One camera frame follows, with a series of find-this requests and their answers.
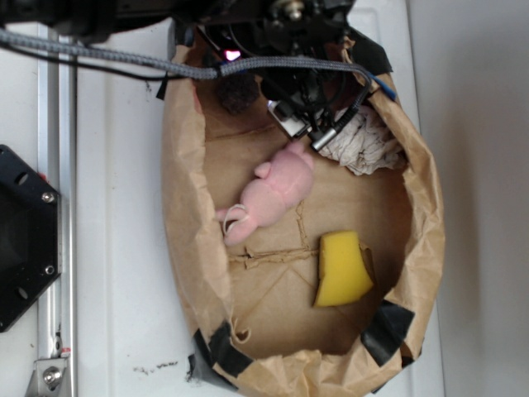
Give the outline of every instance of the white cloth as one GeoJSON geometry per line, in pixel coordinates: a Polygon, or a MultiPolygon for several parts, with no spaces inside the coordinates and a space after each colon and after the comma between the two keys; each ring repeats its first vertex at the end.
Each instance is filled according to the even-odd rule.
{"type": "MultiPolygon", "coordinates": [[[[345,112],[346,109],[339,111],[336,119],[345,112]]],[[[350,123],[320,150],[320,154],[338,161],[355,175],[371,175],[378,168],[394,170],[404,166],[402,151],[378,113],[361,106],[350,123]]]]}

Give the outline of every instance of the paper bag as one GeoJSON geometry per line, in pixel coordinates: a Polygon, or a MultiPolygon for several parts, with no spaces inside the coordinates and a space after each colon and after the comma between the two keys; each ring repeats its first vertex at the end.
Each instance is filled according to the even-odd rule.
{"type": "MultiPolygon", "coordinates": [[[[189,55],[184,47],[178,54],[189,55]]],[[[188,62],[197,59],[191,51],[188,62]]],[[[366,395],[420,356],[441,280],[443,207],[431,152],[375,83],[369,102],[403,146],[407,166],[355,176],[312,153],[311,195],[227,249],[215,208],[237,203],[253,169],[287,139],[264,98],[232,116],[216,84],[174,80],[165,96],[164,218],[198,349],[192,363],[200,360],[243,395],[366,395]],[[319,238],[345,229],[369,247],[375,287],[357,303],[314,308],[319,238]]]]}

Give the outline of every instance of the led light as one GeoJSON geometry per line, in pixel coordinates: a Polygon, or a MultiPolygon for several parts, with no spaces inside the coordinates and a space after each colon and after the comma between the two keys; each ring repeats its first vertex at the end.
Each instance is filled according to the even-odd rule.
{"type": "Polygon", "coordinates": [[[237,58],[241,56],[241,53],[240,51],[226,50],[224,51],[224,56],[226,57],[227,60],[236,60],[237,58]]]}

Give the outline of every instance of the stuffed toy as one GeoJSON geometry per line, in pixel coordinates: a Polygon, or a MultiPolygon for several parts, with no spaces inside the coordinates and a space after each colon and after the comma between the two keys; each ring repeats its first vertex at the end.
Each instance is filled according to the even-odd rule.
{"type": "Polygon", "coordinates": [[[288,143],[271,161],[258,165],[254,170],[258,178],[246,185],[241,202],[217,210],[224,243],[227,246],[239,244],[257,227],[271,226],[281,219],[289,208],[310,194],[313,170],[311,155],[298,141],[288,143]]]}

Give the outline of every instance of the metal bracket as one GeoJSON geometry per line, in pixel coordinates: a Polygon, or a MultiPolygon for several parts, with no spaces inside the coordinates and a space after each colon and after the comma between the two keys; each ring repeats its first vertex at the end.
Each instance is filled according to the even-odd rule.
{"type": "Polygon", "coordinates": [[[278,106],[280,104],[280,101],[269,101],[268,112],[270,116],[272,116],[272,118],[279,124],[283,132],[287,135],[288,139],[300,139],[312,130],[310,123],[300,120],[294,115],[291,117],[283,117],[278,111],[278,106]]]}
{"type": "Polygon", "coordinates": [[[0,332],[59,277],[59,194],[0,145],[0,332]]]}
{"type": "Polygon", "coordinates": [[[68,359],[35,361],[26,397],[66,397],[69,396],[71,376],[68,376],[68,359]]]}

